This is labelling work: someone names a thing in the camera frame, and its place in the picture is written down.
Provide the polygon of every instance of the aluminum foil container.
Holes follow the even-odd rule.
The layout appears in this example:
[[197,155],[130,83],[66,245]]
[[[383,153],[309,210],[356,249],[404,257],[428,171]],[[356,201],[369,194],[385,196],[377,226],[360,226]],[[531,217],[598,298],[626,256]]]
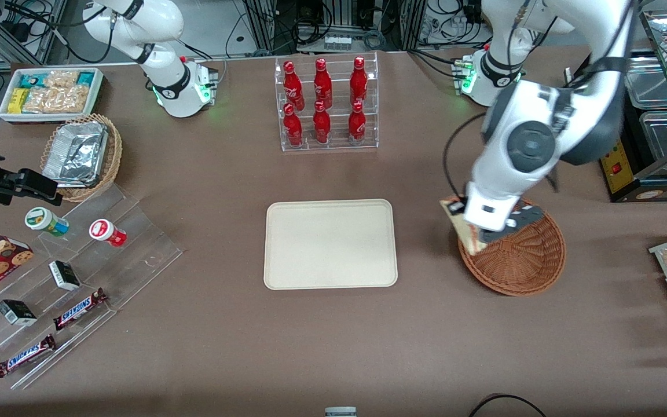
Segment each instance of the aluminum foil container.
[[90,188],[100,182],[109,130],[100,122],[66,125],[58,129],[43,175],[59,188]]

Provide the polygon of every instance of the clear acrylic display stand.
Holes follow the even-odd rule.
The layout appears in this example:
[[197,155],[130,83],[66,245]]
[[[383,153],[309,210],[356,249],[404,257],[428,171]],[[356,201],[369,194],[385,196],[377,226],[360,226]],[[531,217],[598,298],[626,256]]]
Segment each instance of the clear acrylic display stand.
[[[0,362],[34,346],[49,333],[53,334],[58,346],[55,352],[43,353],[6,375],[2,383],[11,385],[12,389],[29,386],[117,314],[130,298],[182,254],[177,245],[143,214],[138,201],[125,195],[117,185],[89,197],[64,218],[69,221],[67,234],[62,237],[40,234],[30,244],[34,258],[0,282],[0,301],[24,301],[38,318],[30,327],[21,327],[9,324],[0,313]],[[114,248],[89,236],[89,226],[99,218],[108,219],[127,233],[124,246]],[[48,268],[54,259],[74,267],[82,283],[78,290],[66,291],[56,287]],[[56,332],[53,319],[100,287],[109,299]]]
[[[365,125],[365,139],[361,145],[349,143],[349,115],[351,102],[349,98],[349,79],[354,71],[354,58],[365,58],[365,73],[367,73],[367,98],[362,111],[367,118]],[[302,146],[293,148],[289,145],[283,125],[283,106],[287,102],[285,95],[285,71],[283,63],[291,60],[295,64],[295,72],[302,82],[302,95],[305,99],[305,108],[297,113],[302,122]],[[331,139],[327,145],[320,144],[315,138],[313,130],[313,114],[316,102],[316,93],[313,88],[313,79],[316,76],[316,57],[299,56],[293,59],[277,58],[275,61],[274,86],[277,94],[277,117],[280,120],[280,140],[283,151],[317,151],[327,149],[357,149],[376,148],[379,145],[378,126],[378,56],[376,53],[341,53],[326,58],[328,73],[331,74],[333,85],[333,106],[328,109],[331,116]]]

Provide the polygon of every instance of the wicker basket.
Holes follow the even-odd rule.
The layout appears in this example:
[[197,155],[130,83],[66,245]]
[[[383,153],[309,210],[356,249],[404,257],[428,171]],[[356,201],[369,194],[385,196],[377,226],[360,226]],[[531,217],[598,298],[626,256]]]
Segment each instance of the wicker basket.
[[470,272],[487,287],[506,295],[539,294],[558,280],[565,267],[563,234],[546,212],[539,221],[490,243],[474,255],[459,239],[458,242]]
[[[101,116],[100,114],[90,114],[88,116],[82,116],[74,120],[69,120],[65,125],[70,125],[74,123],[85,123],[85,122],[100,122],[109,129],[108,137],[108,147],[104,151],[104,161],[101,166],[100,171],[100,182],[97,183],[92,188],[59,188],[58,193],[63,195],[64,200],[71,201],[72,203],[81,203],[86,200],[87,197],[96,193],[101,188],[109,186],[117,176],[117,171],[120,168],[120,156],[122,156],[122,139],[120,138],[120,132],[117,131],[115,125],[107,117]],[[58,129],[50,135],[48,143],[45,145],[45,151],[43,156],[40,157],[40,171],[45,168],[45,162],[48,160],[48,155],[50,155],[50,146],[53,145],[53,139],[56,137],[56,132]]]

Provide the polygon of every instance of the coca-cola bottle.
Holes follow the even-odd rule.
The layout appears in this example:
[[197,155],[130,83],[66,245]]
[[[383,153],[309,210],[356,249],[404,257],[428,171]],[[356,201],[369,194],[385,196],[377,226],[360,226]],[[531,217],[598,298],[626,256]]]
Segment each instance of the coca-cola bottle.
[[316,113],[313,115],[313,126],[316,128],[316,140],[325,145],[331,137],[331,117],[328,116],[323,100],[316,101]]
[[365,141],[365,124],[367,118],[362,113],[362,101],[357,100],[351,106],[351,114],[349,115],[349,142],[352,145],[359,146]]
[[288,102],[295,106],[295,110],[302,111],[305,108],[305,99],[302,98],[302,82],[295,74],[295,64],[285,61],[285,95]]
[[302,146],[302,124],[299,117],[295,114],[295,108],[290,103],[285,103],[284,106],[285,118],[283,124],[285,125],[285,134],[288,137],[289,145],[293,148]]
[[331,75],[326,69],[326,60],[323,58],[316,59],[316,78],[313,79],[313,85],[316,88],[316,100],[323,100],[323,105],[326,108],[331,108],[334,105],[334,94],[331,90]]
[[357,100],[362,100],[362,103],[365,102],[365,98],[367,98],[367,74],[365,74],[365,59],[362,56],[354,58],[354,72],[351,73],[349,79],[349,88],[351,89],[351,105],[354,105]]

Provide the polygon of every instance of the brown table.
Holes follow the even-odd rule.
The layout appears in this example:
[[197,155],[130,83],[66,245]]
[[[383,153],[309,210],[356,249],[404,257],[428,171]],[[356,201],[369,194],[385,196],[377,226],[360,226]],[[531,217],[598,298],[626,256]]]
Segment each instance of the brown table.
[[[558,85],[586,53],[542,47],[527,78]],[[167,116],[137,66],[104,67],[117,182],[185,253],[30,388],[0,383],[0,415],[453,417],[495,392],[555,417],[667,415],[667,288],[646,250],[667,241],[667,203],[608,203],[597,164],[562,164],[561,193],[543,182],[527,196],[563,230],[565,272],[542,295],[498,295],[468,274],[437,204],[445,140],[482,108],[405,53],[379,59],[380,148],[316,155],[280,150],[273,59],[229,63],[218,104],[190,119]],[[38,168],[52,130],[2,123],[3,165]],[[478,132],[453,146],[456,182]],[[267,290],[271,203],[376,197],[394,207],[393,287]],[[34,204],[0,206],[0,234],[34,237],[22,225]],[[509,401],[484,415],[533,415]]]

